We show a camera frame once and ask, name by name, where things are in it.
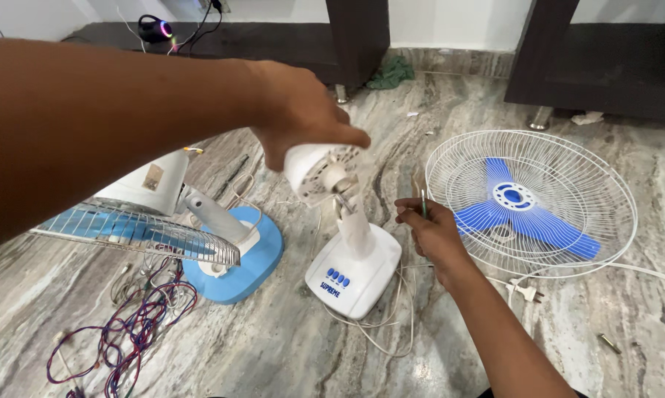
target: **green cloth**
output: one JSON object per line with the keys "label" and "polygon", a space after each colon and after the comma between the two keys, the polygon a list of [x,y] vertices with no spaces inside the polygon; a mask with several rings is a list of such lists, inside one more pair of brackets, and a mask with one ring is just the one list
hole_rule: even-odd
{"label": "green cloth", "polygon": [[381,90],[384,88],[397,88],[402,80],[414,78],[414,69],[400,55],[391,58],[374,74],[367,87]]}

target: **fan base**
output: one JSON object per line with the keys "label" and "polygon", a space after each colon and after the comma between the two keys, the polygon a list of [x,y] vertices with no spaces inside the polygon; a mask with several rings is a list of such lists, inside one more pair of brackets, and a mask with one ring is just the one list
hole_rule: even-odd
{"label": "fan base", "polygon": [[[256,223],[259,211],[252,207],[235,207],[229,214],[239,221]],[[266,214],[261,214],[261,221],[256,229],[259,241],[241,256],[240,267],[230,267],[220,277],[209,276],[202,272],[197,261],[183,260],[182,269],[187,280],[195,286],[197,292],[217,304],[234,304],[254,293],[259,285],[271,275],[284,252],[284,240],[278,227]],[[210,230],[203,226],[203,231]]]}
{"label": "fan base", "polygon": [[379,300],[401,257],[401,245],[390,233],[374,224],[369,226],[374,238],[370,255],[355,258],[338,233],[306,272],[306,283],[313,293],[328,307],[353,320],[367,315]]}

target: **white fan base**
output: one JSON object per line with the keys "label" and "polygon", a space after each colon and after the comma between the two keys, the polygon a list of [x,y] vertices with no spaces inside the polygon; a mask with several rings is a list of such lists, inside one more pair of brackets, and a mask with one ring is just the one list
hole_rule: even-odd
{"label": "white fan base", "polygon": [[[367,315],[379,300],[401,258],[399,242],[380,227],[369,226],[374,249],[368,256],[355,258],[338,233],[306,271],[306,283],[313,293],[328,307],[353,320]],[[349,279],[349,284],[345,286],[328,276],[331,268]]]}

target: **white fan guard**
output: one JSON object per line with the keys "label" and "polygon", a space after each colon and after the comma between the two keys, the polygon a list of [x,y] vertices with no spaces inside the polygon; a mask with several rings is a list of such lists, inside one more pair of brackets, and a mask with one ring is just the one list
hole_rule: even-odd
{"label": "white fan guard", "polygon": [[[511,176],[498,176],[495,167]],[[453,137],[431,154],[426,184],[431,199],[456,213],[473,258],[518,275],[593,272],[619,258],[637,230],[635,200],[622,177],[591,151],[540,132],[488,130]],[[489,210],[474,211],[482,206]],[[558,238],[565,243],[547,243],[566,230],[575,234]],[[577,250],[585,241],[592,242],[588,254]]]}

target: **table fan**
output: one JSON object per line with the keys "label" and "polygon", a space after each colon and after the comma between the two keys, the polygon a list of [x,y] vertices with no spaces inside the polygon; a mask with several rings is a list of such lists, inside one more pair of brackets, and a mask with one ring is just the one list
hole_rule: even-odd
{"label": "table fan", "polygon": [[[600,269],[637,230],[635,200],[620,175],[579,145],[540,132],[453,137],[429,158],[426,183],[431,199],[455,213],[470,255],[518,275]],[[558,276],[537,275],[548,269]]]}
{"label": "table fan", "polygon": [[[237,303],[278,264],[281,232],[254,208],[227,211],[183,184],[187,164],[182,149],[157,158],[94,194],[95,203],[76,205],[30,231],[182,258],[198,293],[215,303]],[[203,231],[162,218],[185,209],[202,221]]]}
{"label": "table fan", "polygon": [[359,148],[303,144],[286,153],[284,175],[308,206],[335,198],[336,234],[306,271],[306,284],[323,303],[353,320],[363,318],[389,284],[401,246],[367,222],[355,175]]}

